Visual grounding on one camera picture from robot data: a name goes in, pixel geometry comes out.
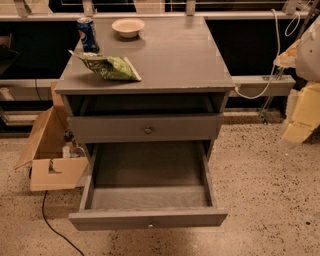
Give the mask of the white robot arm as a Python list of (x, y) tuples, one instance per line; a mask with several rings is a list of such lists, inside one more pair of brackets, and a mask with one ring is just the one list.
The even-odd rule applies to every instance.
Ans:
[(307, 84), (288, 96), (282, 138), (298, 144), (320, 125), (320, 17), (302, 35), (295, 60), (296, 74)]

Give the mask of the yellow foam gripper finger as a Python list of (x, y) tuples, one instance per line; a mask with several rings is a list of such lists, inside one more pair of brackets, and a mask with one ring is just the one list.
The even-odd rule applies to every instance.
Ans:
[(300, 91), (293, 90), (287, 110), (282, 138), (302, 143), (320, 126), (320, 83), (308, 82)]

